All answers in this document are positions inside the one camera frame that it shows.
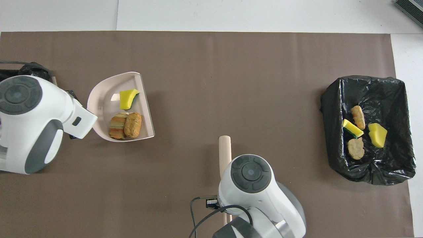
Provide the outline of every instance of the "black trash bag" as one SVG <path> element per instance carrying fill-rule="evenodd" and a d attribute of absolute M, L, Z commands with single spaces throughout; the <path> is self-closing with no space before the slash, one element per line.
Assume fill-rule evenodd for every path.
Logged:
<path fill-rule="evenodd" d="M 347 143 L 354 138 L 343 130 L 343 119 L 354 123 L 351 108 L 359 105 L 364 114 L 364 156 L 351 158 Z M 321 96 L 326 149 L 329 165 L 350 181 L 394 185 L 415 175 L 407 94 L 403 81 L 369 76 L 341 77 Z M 369 123 L 379 123 L 387 131 L 384 148 L 371 143 Z"/>
<path fill-rule="evenodd" d="M 48 71 L 42 69 L 42 65 L 31 62 L 30 64 L 25 64 L 21 69 L 0 69 L 0 82 L 5 80 L 6 78 L 17 76 L 17 75 L 32 75 L 43 78 L 51 83 L 53 83 L 52 79 Z"/>

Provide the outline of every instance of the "gray circular cap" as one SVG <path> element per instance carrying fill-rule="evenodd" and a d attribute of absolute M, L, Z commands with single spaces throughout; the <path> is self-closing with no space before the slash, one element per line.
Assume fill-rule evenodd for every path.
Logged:
<path fill-rule="evenodd" d="M 0 111 L 19 115 L 36 107 L 42 97 L 38 81 L 26 75 L 10 77 L 0 83 Z"/>
<path fill-rule="evenodd" d="M 241 155 L 231 166 L 231 178 L 235 186 L 246 193 L 263 191 L 270 183 L 270 167 L 257 155 Z"/>

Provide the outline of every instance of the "cable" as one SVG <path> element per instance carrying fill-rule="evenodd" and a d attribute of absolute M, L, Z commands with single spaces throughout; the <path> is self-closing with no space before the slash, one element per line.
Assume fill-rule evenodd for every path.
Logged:
<path fill-rule="evenodd" d="M 194 227 L 195 227 L 195 218 L 194 218 L 194 212 L 192 211 L 192 204 L 194 203 L 195 200 L 201 199 L 199 196 L 194 198 L 193 200 L 191 200 L 190 202 L 190 212 L 191 212 L 191 217 L 192 217 L 192 222 L 194 223 Z M 195 233 L 195 238 L 197 238 L 197 230 L 194 231 Z"/>
<path fill-rule="evenodd" d="M 212 215 L 224 211 L 228 208 L 238 208 L 241 209 L 243 212 L 245 212 L 245 214 L 248 216 L 248 219 L 250 221 L 250 225 L 253 225 L 253 218 L 251 217 L 250 213 L 243 207 L 239 206 L 239 205 L 228 205 L 228 206 L 224 206 L 221 207 L 219 209 L 216 209 L 215 211 L 211 212 L 209 215 L 206 215 L 201 221 L 199 221 L 199 223 L 194 227 L 194 229 L 191 231 L 191 234 L 188 238 L 191 238 L 191 236 L 197 231 L 197 228 L 203 223 L 205 222 L 207 219 L 209 219 Z"/>
<path fill-rule="evenodd" d="M 47 71 L 49 73 L 50 77 L 55 77 L 55 75 L 53 74 L 52 71 L 50 71 L 48 68 L 46 68 L 42 65 L 39 65 L 39 64 L 20 62 L 20 61 L 0 61 L 0 64 L 27 64 L 27 65 L 35 66 L 35 67 L 40 68 L 40 69 L 44 69 L 45 71 Z"/>
<path fill-rule="evenodd" d="M 198 196 L 198 197 L 195 197 L 194 199 L 191 200 L 191 202 L 190 202 L 190 212 L 191 212 L 191 218 L 192 218 L 192 222 L 194 224 L 194 227 L 195 227 L 195 218 L 194 218 L 194 212 L 192 211 L 192 205 L 193 205 L 194 201 L 198 200 L 198 199 L 213 199 L 213 198 L 217 199 L 217 195 Z"/>

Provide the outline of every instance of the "black cable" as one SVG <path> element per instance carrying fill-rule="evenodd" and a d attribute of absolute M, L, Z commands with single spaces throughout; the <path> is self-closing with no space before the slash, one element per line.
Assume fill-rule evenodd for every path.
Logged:
<path fill-rule="evenodd" d="M 48 68 L 39 65 L 39 64 L 34 64 L 34 63 L 27 63 L 27 62 L 20 62 L 20 61 L 0 61 L 0 64 L 27 64 L 27 65 L 31 65 L 40 69 L 44 69 L 45 71 L 47 71 L 50 75 L 50 77 L 54 77 L 54 74 L 52 71 L 50 71 Z"/>
<path fill-rule="evenodd" d="M 195 200 L 201 199 L 199 196 L 194 198 L 193 200 L 191 200 L 190 202 L 190 212 L 191 212 L 191 217 L 192 217 L 192 222 L 194 223 L 194 227 L 195 227 L 195 218 L 194 218 L 194 212 L 192 211 L 192 204 L 194 203 Z"/>
<path fill-rule="evenodd" d="M 248 216 L 248 219 L 250 220 L 250 225 L 253 225 L 253 218 L 251 217 L 250 213 L 243 207 L 239 206 L 239 205 L 228 205 L 228 206 L 224 206 L 221 207 L 219 209 L 216 209 L 215 211 L 211 212 L 209 215 L 206 215 L 201 221 L 199 221 L 199 223 L 194 227 L 194 229 L 191 231 L 191 234 L 188 238 L 191 238 L 191 236 L 196 232 L 197 228 L 201 225 L 201 223 L 203 223 L 204 221 L 206 221 L 207 219 L 209 219 L 212 215 L 224 211 L 228 208 L 238 208 L 241 209 L 243 212 L 245 212 L 245 214 Z"/>

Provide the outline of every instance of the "white table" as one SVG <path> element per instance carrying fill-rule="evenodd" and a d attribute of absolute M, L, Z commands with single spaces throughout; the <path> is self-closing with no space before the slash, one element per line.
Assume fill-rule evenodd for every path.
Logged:
<path fill-rule="evenodd" d="M 1 31 L 170 30 L 389 33 L 406 83 L 418 168 L 423 163 L 423 28 L 391 0 L 0 0 Z M 409 180 L 414 234 L 423 236 L 423 174 Z"/>

